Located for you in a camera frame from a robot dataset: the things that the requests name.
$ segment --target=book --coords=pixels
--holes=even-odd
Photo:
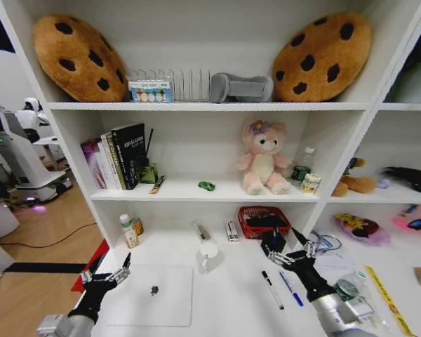
[[[123,171],[121,170],[121,167],[120,167],[119,156],[117,155],[111,132],[109,132],[106,135],[106,141],[107,141],[107,144],[109,145],[109,151],[111,153],[112,161],[114,162],[115,171],[117,173],[117,178],[119,179],[121,189],[126,190],[125,179],[123,178]]]
[[[98,166],[100,167],[100,171],[105,179],[106,187],[110,190],[117,190],[117,185],[111,172],[111,166],[107,160],[103,140],[98,143],[98,149],[99,152],[96,152],[95,156],[97,157]]]
[[[89,170],[92,173],[95,186],[97,188],[106,188],[105,179],[103,178],[103,174],[100,170],[100,167],[98,166],[96,155],[97,152],[99,153],[98,142],[100,141],[100,138],[91,139],[85,143],[82,143],[81,149],[83,150],[84,156],[89,166]]]
[[[138,184],[138,176],[146,162],[145,125],[120,126],[113,128],[111,134],[126,189],[132,190]]]
[[[117,169],[115,167],[114,160],[112,159],[111,150],[109,148],[109,143],[107,141],[107,136],[112,138],[111,131],[103,133],[101,135],[101,141],[102,141],[103,147],[105,149],[105,155],[106,155],[107,161],[109,163],[109,167],[111,168],[111,174],[112,174],[112,177],[114,178],[114,182],[116,184],[116,187],[117,187],[118,190],[122,190],[123,188],[122,188],[121,183],[120,183],[119,175],[117,174]]]

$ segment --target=cookie pillow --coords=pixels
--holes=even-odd
[[[286,102],[321,102],[348,87],[370,51],[372,30],[355,12],[319,18],[298,32],[273,64],[274,97]]]
[[[50,14],[33,27],[33,42],[44,72],[80,102],[117,102],[128,91],[117,52],[87,22]]]

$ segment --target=ruler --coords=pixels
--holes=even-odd
[[[371,279],[373,280],[374,286],[376,287],[377,291],[379,291],[380,295],[382,296],[382,299],[388,305],[388,308],[392,312],[393,318],[399,325],[399,328],[401,328],[402,333],[406,336],[414,336],[414,334],[408,327],[406,321],[399,312],[398,308],[395,306],[392,298],[387,293],[387,290],[385,290],[385,287],[383,286],[382,282],[379,280],[379,277],[377,277],[374,269],[367,265],[365,266],[365,269],[366,272],[370,275]]]

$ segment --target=blue pen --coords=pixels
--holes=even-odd
[[[293,291],[292,287],[288,283],[288,281],[287,281],[286,277],[284,276],[284,274],[282,273],[282,271],[279,271],[279,275],[281,276],[282,280],[286,284],[288,290],[290,290],[290,292],[292,293],[292,295],[295,298],[296,302],[298,302],[298,304],[300,305],[300,307],[303,307],[304,304],[302,303],[301,298],[298,296],[298,294],[296,292]]]

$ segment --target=wooden floor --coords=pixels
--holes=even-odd
[[[15,212],[20,226],[0,242],[44,246],[94,223],[80,189],[74,187],[44,206]],[[97,226],[85,227],[49,248],[3,246],[20,262],[87,263],[100,245]],[[6,273],[0,278],[0,337],[36,336],[46,315],[67,314],[80,293],[70,291],[78,275]]]

